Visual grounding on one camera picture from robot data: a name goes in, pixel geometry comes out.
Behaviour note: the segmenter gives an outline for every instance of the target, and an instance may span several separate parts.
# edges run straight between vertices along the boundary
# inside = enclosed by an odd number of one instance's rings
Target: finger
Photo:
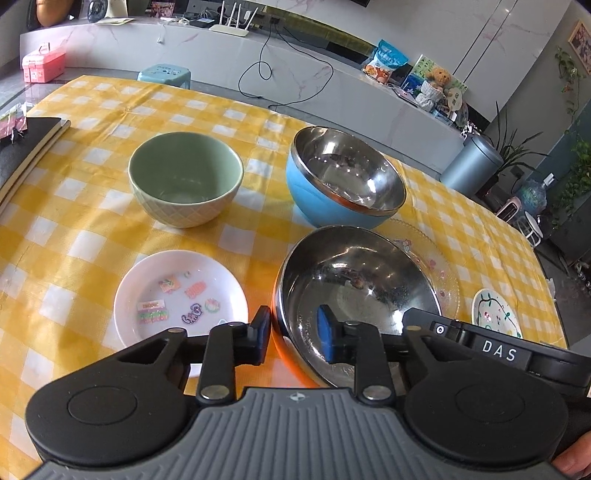
[[[585,433],[552,462],[565,475],[582,472],[591,465],[591,432]]]

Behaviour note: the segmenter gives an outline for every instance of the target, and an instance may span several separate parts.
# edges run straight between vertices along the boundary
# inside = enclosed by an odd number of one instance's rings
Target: floor
[[[33,104],[39,102],[54,90],[58,89],[60,85],[69,82],[81,75],[97,75],[117,78],[135,79],[137,72],[128,72],[123,70],[108,70],[108,69],[78,69],[68,68],[66,72],[48,84],[25,84],[22,79],[22,71],[18,63],[18,59],[8,63],[0,68],[0,113],[7,110],[15,103],[31,102]],[[200,82],[191,82],[191,90],[197,90],[211,95],[223,96],[232,100],[250,103],[251,105],[267,108],[270,103],[268,99],[250,99],[242,96],[235,90],[225,89],[213,85],[208,85]],[[279,113],[298,118],[310,124],[322,125],[327,127],[334,127],[347,131],[340,125],[333,124],[325,119],[309,115],[305,112],[297,110],[292,107],[280,106],[277,108]],[[385,145],[382,145],[367,137],[356,136],[362,138],[369,145],[377,150],[380,150],[392,157],[398,158],[411,167],[417,168],[435,179],[439,178],[439,174],[430,168],[422,165],[418,161],[407,157],[406,155],[393,150]],[[565,336],[569,346],[575,351],[591,356],[591,297],[584,291],[583,285],[577,279],[573,270],[566,268],[560,262],[556,252],[551,247],[540,249],[537,252],[540,265],[544,270],[547,278],[554,279],[556,286],[556,305],[558,314],[561,317]]]

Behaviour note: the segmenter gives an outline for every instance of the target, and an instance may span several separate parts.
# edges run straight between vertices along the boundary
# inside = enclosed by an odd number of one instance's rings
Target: human hand
[[[591,432],[585,433],[552,462],[558,470],[572,478],[591,473]]]

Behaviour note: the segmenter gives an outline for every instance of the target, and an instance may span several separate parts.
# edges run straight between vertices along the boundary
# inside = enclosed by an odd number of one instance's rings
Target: table
[[[121,348],[112,320],[123,275],[147,255],[190,249],[235,275],[251,316],[269,304],[290,248],[312,230],[285,184],[289,145],[304,122],[199,92],[85,76],[31,115],[69,118],[71,128],[41,159],[0,216],[0,478],[38,464],[24,411],[35,390]],[[231,207],[187,230],[154,222],[134,200],[126,167],[158,133],[196,131],[227,142],[244,181]],[[491,212],[422,172],[391,160],[408,186],[397,213],[429,236],[456,269],[459,319],[470,320],[481,288],[502,293],[524,338],[565,346],[544,276],[525,238]],[[388,222],[378,228],[388,235]],[[273,344],[261,367],[237,369],[244,385],[300,386]],[[196,382],[187,388],[195,390]]]

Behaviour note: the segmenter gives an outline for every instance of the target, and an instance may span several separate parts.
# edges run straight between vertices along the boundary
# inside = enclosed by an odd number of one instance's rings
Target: green bowl
[[[129,161],[129,183],[140,205],[177,228],[217,217],[242,183],[242,160],[217,138],[192,132],[157,135]]]

